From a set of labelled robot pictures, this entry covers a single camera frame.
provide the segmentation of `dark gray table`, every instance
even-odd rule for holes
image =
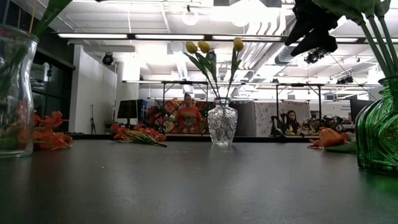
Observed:
[[[398,178],[308,144],[76,141],[0,160],[0,223],[398,223]]]

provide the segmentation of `woman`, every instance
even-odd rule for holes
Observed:
[[[188,93],[184,95],[183,106],[179,109],[175,120],[178,122],[178,133],[199,133],[198,122],[202,121],[199,109],[192,106],[192,97]]]
[[[299,122],[297,122],[296,112],[294,112],[294,110],[290,110],[287,112],[286,127],[287,129],[290,129],[291,127],[294,134],[297,134],[297,130],[300,128],[300,124]]]

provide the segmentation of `clear glass vase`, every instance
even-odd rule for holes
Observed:
[[[398,77],[383,78],[380,100],[356,118],[358,166],[398,174]]]
[[[0,158],[28,156],[33,150],[30,67],[38,41],[32,34],[0,25]]]
[[[232,143],[238,112],[230,108],[228,98],[216,98],[216,107],[208,112],[208,122],[213,144],[227,146]]]

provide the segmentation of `fluorescent light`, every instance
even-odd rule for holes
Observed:
[[[127,34],[58,34],[61,38],[71,39],[126,39]]]
[[[148,84],[153,84],[153,83],[162,83],[162,81],[126,81],[126,83],[148,83]]]
[[[245,83],[245,85],[275,86],[277,83]]]
[[[238,36],[238,35],[214,35],[213,40],[233,40],[236,37],[239,37],[242,40],[251,40],[251,41],[280,41],[280,37],[272,37],[272,36]]]
[[[204,35],[136,34],[136,39],[203,40]]]
[[[355,43],[358,38],[336,38],[337,43]]]
[[[373,41],[375,42],[375,43],[377,43],[377,39],[376,38],[373,38]],[[393,43],[398,43],[398,38],[391,38],[391,41],[393,42]]]
[[[219,85],[229,85],[229,82],[217,82]],[[232,85],[242,85],[240,82],[232,82]]]

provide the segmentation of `wall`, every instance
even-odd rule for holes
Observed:
[[[131,65],[134,64],[129,61],[118,63],[118,89],[116,93],[115,121],[119,123],[127,123],[127,119],[117,119],[120,101],[138,99],[138,84],[122,82],[123,80],[139,80],[139,67],[137,69],[137,67],[132,67]],[[131,119],[130,124],[137,124],[137,119]]]
[[[116,99],[117,75],[102,63],[75,46],[69,131],[91,134],[91,108],[97,134],[104,134],[104,122],[112,120],[112,106]]]

